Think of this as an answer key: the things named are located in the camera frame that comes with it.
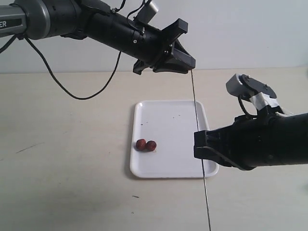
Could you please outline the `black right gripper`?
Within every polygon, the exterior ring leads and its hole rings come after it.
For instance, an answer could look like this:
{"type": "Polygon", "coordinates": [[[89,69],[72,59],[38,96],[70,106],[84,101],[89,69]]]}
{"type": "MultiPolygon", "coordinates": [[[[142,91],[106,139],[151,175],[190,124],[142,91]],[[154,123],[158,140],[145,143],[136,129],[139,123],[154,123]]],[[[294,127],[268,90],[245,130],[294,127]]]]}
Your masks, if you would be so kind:
{"type": "Polygon", "coordinates": [[[232,125],[194,133],[194,157],[224,167],[249,171],[256,167],[289,164],[288,117],[241,117],[232,125]],[[212,147],[223,147],[223,154],[212,147]]]}

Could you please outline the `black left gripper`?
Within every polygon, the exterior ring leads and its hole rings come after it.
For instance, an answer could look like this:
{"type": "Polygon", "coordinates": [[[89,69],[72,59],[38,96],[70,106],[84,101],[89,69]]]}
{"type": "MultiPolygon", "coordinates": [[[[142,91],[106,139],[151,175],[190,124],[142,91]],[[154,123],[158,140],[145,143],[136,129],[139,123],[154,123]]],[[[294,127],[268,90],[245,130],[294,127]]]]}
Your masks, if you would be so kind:
{"type": "Polygon", "coordinates": [[[143,35],[135,32],[131,38],[122,37],[118,49],[137,59],[133,66],[135,74],[141,74],[146,68],[151,68],[155,73],[187,74],[196,66],[196,60],[178,40],[180,35],[187,32],[188,23],[182,19],[162,30],[146,25],[143,35]]]}

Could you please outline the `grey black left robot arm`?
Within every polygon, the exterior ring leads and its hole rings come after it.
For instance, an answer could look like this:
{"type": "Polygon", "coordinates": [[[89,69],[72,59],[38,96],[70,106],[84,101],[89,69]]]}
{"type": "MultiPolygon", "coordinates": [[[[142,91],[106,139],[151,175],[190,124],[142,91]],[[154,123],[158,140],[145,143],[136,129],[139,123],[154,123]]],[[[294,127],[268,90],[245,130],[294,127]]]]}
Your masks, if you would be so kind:
{"type": "Polygon", "coordinates": [[[164,29],[155,28],[149,22],[157,12],[150,0],[133,11],[133,19],[100,0],[16,0],[0,8],[0,35],[91,38],[134,57],[135,74],[146,68],[186,74],[196,62],[178,40],[187,33],[188,23],[178,19],[164,29]]]}

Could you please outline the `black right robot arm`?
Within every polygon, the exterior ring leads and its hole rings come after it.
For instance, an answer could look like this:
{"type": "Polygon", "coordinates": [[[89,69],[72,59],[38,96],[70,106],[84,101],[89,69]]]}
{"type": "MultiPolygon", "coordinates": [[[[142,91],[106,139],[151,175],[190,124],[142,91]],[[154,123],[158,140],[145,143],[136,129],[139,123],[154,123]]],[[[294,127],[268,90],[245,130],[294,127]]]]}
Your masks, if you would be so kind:
{"type": "Polygon", "coordinates": [[[308,115],[238,116],[230,126],[195,132],[193,154],[242,171],[307,164],[308,115]]]}

